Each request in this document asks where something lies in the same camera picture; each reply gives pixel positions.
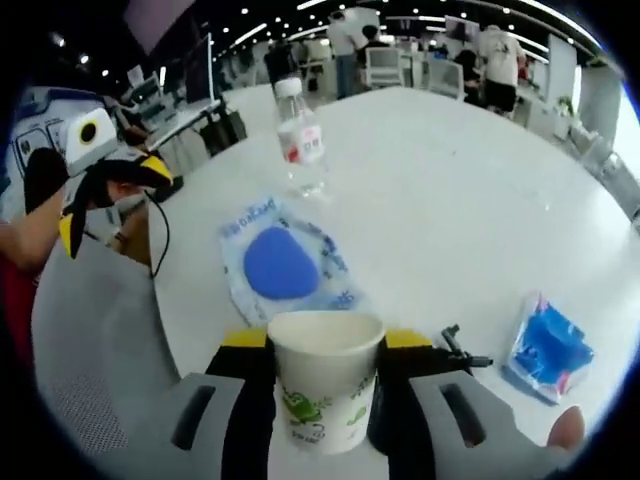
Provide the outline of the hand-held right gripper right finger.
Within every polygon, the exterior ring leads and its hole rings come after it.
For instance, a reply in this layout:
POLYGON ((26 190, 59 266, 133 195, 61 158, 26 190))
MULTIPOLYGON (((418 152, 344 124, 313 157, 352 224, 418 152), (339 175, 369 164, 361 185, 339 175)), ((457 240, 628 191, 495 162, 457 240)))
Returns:
POLYGON ((461 359, 411 329, 390 329, 376 360, 371 444, 392 479, 517 479, 510 407, 461 359))

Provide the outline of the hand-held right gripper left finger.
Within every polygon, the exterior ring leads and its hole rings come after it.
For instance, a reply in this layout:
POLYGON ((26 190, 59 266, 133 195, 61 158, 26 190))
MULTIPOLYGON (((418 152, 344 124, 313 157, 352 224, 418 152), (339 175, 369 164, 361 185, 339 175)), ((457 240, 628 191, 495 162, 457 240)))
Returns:
POLYGON ((171 445, 207 479, 266 479, 276 417, 275 358, 264 328, 226 335, 203 374, 190 374, 171 445))

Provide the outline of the person's right hand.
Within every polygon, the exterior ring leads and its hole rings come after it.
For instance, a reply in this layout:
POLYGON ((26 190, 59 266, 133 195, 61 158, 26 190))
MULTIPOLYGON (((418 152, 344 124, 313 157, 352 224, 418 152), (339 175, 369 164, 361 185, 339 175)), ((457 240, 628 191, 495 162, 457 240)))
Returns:
POLYGON ((585 438, 585 421, 579 406, 566 409, 554 422, 547 445, 565 450, 577 448, 585 438))

